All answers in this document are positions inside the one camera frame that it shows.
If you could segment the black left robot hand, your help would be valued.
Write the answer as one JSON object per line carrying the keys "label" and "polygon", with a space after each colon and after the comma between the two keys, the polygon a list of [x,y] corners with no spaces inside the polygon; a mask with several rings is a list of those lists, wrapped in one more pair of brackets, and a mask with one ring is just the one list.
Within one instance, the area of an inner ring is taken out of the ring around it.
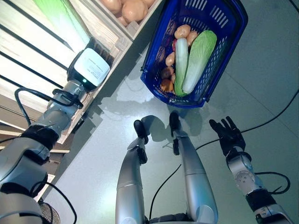
{"label": "black left robot hand", "polygon": [[102,84],[110,72],[114,57],[96,38],[90,38],[67,70],[68,81],[78,81],[86,92],[92,92]]}

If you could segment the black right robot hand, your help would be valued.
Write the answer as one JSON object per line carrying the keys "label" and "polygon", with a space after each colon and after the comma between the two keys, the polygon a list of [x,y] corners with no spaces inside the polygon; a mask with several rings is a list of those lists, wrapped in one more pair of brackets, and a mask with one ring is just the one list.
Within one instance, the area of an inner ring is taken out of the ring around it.
{"label": "black right robot hand", "polygon": [[242,133],[229,116],[226,119],[221,119],[221,122],[211,119],[209,124],[217,133],[222,152],[226,157],[237,152],[237,148],[245,150],[246,143]]}

